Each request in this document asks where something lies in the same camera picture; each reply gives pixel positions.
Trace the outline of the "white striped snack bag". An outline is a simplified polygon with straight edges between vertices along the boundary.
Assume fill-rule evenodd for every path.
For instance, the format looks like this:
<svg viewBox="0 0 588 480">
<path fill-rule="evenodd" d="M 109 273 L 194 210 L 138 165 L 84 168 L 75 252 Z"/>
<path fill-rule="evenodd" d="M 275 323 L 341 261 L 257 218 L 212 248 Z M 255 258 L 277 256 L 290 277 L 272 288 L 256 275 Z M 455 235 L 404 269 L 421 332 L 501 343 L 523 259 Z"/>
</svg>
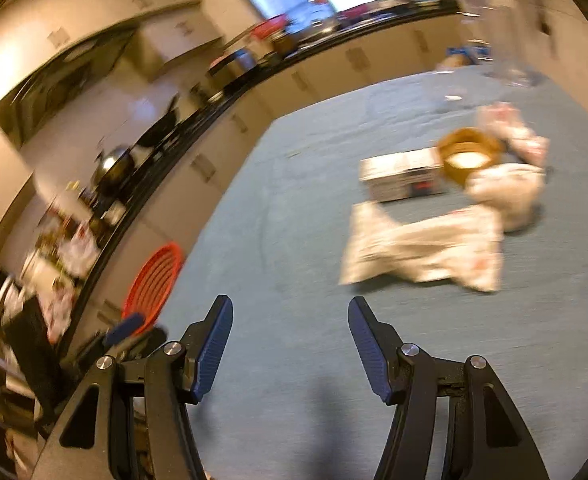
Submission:
<svg viewBox="0 0 588 480">
<path fill-rule="evenodd" d="M 341 260 L 342 285 L 394 274 L 413 283 L 451 281 L 477 292 L 500 289 L 500 214 L 473 205 L 413 223 L 400 223 L 374 202 L 352 207 Z"/>
</svg>

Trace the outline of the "white cloth ball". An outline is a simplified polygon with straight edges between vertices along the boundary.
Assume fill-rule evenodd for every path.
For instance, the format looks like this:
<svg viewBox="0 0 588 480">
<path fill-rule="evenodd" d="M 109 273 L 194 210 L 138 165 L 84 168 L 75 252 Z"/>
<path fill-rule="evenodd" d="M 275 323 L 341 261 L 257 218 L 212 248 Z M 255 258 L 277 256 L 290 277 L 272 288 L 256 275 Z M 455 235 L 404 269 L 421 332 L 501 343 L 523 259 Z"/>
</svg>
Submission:
<svg viewBox="0 0 588 480">
<path fill-rule="evenodd" d="M 472 172 L 464 191 L 499 212 L 504 232 L 525 229 L 535 217 L 546 172 L 527 164 L 500 164 Z"/>
</svg>

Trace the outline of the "blue white carton box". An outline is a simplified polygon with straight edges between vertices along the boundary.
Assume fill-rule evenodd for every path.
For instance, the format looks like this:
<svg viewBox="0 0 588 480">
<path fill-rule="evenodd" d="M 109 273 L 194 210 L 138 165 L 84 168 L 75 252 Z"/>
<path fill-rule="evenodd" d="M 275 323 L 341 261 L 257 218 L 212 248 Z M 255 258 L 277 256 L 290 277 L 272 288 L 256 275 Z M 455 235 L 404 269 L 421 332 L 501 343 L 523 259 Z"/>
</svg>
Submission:
<svg viewBox="0 0 588 480">
<path fill-rule="evenodd" d="M 436 148 L 362 159 L 359 181 L 367 188 L 371 200 L 380 203 L 446 191 L 442 160 Z"/>
</svg>

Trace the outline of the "yellow square plastic lid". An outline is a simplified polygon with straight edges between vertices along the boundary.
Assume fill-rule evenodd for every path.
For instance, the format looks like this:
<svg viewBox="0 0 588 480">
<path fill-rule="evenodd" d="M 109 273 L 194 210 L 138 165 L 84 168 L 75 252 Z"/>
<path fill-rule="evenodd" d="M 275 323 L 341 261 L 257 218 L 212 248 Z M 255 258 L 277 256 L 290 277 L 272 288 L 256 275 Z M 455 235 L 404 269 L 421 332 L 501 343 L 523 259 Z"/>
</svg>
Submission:
<svg viewBox="0 0 588 480">
<path fill-rule="evenodd" d="M 451 131 L 437 141 L 436 148 L 444 176 L 461 188 L 473 172 L 500 164 L 504 153 L 500 140 L 473 127 Z"/>
</svg>

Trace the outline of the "pink knotted plastic bag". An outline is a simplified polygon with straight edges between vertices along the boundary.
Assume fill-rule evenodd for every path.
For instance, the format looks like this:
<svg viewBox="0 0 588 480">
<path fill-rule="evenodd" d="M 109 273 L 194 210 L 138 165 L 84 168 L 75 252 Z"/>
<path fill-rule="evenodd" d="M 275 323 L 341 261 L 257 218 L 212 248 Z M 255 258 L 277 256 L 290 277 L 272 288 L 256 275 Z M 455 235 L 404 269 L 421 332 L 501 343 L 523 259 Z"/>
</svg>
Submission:
<svg viewBox="0 0 588 480">
<path fill-rule="evenodd" d="M 520 110 L 509 102 L 495 102 L 476 110 L 476 125 L 501 140 L 525 164 L 543 167 L 550 141 L 529 128 Z"/>
</svg>

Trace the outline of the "beige lower kitchen cabinets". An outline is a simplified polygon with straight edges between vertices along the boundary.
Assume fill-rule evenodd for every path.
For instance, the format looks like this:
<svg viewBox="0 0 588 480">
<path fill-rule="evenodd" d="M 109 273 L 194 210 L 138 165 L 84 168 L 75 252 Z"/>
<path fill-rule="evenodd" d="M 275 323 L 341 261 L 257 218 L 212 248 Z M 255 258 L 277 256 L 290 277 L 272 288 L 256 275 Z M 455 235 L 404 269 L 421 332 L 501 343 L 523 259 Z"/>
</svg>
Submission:
<svg viewBox="0 0 588 480">
<path fill-rule="evenodd" d="M 81 288 L 61 356 L 79 337 L 94 292 L 116 306 L 161 244 L 190 252 L 232 180 L 277 118 L 384 80 L 434 70 L 462 42 L 461 16 L 412 12 L 359 25 L 259 70 L 231 96 L 180 127 L 175 142 L 146 167 L 122 219 Z"/>
</svg>

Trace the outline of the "red plastic mesh basket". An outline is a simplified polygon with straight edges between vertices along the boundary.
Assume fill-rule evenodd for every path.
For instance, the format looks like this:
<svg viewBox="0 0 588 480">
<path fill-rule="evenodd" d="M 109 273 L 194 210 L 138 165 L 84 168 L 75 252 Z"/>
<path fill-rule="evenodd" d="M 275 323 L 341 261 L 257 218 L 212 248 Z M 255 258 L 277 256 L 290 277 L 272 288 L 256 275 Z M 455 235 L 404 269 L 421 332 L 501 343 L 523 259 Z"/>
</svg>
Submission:
<svg viewBox="0 0 588 480">
<path fill-rule="evenodd" d="M 173 242 L 161 246 L 138 271 L 122 307 L 122 318 L 141 314 L 135 335 L 147 332 L 157 321 L 184 263 L 181 247 Z"/>
</svg>

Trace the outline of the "pink white plastic bags pile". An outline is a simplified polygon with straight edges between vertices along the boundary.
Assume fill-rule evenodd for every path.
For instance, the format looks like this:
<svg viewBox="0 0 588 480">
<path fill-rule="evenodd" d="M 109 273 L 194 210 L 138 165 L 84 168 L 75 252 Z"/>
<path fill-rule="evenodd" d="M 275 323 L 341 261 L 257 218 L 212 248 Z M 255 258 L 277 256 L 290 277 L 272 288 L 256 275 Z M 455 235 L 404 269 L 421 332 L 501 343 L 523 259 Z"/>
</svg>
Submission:
<svg viewBox="0 0 588 480">
<path fill-rule="evenodd" d="M 61 203 L 47 206 L 36 224 L 36 241 L 24 259 L 20 279 L 39 300 L 50 344 L 57 344 L 67 332 L 79 290 L 99 253 L 88 220 Z"/>
</svg>

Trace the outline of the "steel wok with lid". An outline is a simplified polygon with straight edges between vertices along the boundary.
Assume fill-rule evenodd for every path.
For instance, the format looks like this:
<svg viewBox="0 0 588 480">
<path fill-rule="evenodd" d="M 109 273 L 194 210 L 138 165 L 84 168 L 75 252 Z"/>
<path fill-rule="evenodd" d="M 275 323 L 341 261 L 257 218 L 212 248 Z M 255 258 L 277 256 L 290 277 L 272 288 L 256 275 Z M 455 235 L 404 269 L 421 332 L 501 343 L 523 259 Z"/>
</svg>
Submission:
<svg viewBox="0 0 588 480">
<path fill-rule="evenodd" d="M 128 145 L 117 145 L 109 153 L 100 151 L 95 161 L 97 167 L 91 178 L 94 191 L 103 196 L 115 196 L 136 168 Z"/>
</svg>

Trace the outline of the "black frying pan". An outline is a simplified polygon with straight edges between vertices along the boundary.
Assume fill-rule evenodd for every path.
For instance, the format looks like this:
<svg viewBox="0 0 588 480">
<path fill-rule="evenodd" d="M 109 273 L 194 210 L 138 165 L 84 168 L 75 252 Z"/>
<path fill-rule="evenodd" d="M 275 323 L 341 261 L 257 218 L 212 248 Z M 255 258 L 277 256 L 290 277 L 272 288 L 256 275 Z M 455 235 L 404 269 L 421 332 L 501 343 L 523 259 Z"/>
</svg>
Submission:
<svg viewBox="0 0 588 480">
<path fill-rule="evenodd" d="M 175 130 L 179 122 L 179 112 L 177 109 L 179 94 L 172 96 L 165 114 L 157 122 L 154 122 L 135 142 L 135 146 L 140 148 L 156 148 Z"/>
</svg>

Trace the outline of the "range hood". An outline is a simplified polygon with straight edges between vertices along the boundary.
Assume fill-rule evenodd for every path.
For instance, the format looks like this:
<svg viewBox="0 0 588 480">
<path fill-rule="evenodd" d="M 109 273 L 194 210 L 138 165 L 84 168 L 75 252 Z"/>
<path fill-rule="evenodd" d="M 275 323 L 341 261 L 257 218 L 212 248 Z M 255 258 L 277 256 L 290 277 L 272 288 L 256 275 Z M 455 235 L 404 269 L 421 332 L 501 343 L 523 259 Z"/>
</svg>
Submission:
<svg viewBox="0 0 588 480">
<path fill-rule="evenodd" d="M 116 66 L 134 28 L 102 32 L 68 49 L 27 77 L 7 96 L 0 124 L 20 148 L 60 112 Z"/>
</svg>

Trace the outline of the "silver rice cooker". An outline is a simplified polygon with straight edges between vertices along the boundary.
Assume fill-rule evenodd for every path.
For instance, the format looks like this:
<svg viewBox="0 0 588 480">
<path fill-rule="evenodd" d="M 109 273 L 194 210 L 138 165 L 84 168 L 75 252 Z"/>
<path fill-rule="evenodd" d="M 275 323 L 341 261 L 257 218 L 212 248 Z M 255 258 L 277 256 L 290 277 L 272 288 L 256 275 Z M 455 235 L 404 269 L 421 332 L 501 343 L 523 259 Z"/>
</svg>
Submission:
<svg viewBox="0 0 588 480">
<path fill-rule="evenodd" d="M 217 58 L 207 70 L 210 84 L 217 90 L 233 92 L 254 73 L 259 67 L 251 51 L 240 48 L 227 55 Z"/>
</svg>

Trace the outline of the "red plastic basin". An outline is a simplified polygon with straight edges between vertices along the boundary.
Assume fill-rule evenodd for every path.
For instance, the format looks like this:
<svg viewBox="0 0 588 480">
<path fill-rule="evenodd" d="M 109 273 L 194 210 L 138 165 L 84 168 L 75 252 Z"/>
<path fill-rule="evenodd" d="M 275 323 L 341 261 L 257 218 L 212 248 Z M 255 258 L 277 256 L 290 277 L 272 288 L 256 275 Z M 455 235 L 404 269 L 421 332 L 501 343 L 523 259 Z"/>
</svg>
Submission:
<svg viewBox="0 0 588 480">
<path fill-rule="evenodd" d="M 288 16 L 286 14 L 279 14 L 257 24 L 251 29 L 251 36 L 257 40 L 266 41 L 271 35 L 284 30 L 288 24 Z"/>
</svg>

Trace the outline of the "clear glass pitcher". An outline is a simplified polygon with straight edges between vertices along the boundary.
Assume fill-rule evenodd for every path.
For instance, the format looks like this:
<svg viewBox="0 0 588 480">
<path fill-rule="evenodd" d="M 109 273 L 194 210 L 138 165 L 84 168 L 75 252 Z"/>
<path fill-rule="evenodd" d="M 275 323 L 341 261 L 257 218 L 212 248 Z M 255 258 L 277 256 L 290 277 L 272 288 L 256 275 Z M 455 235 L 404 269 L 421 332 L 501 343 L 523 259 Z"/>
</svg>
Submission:
<svg viewBox="0 0 588 480">
<path fill-rule="evenodd" d="M 532 88 L 538 76 L 525 60 L 523 41 L 512 6 L 496 0 L 461 0 L 472 36 L 469 46 L 489 76 L 510 87 Z"/>
</svg>

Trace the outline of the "beige upper wall cabinets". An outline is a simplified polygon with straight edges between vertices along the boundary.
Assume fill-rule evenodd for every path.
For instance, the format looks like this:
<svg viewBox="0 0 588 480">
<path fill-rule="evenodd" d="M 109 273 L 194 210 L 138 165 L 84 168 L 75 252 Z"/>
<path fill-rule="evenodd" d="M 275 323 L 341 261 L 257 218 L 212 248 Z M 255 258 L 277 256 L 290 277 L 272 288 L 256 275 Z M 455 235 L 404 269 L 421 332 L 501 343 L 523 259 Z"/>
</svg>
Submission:
<svg viewBox="0 0 588 480">
<path fill-rule="evenodd" d="M 218 40 L 203 0 L 8 0 L 0 7 L 0 101 L 55 55 L 103 30 L 185 12 L 190 28 Z"/>
</svg>

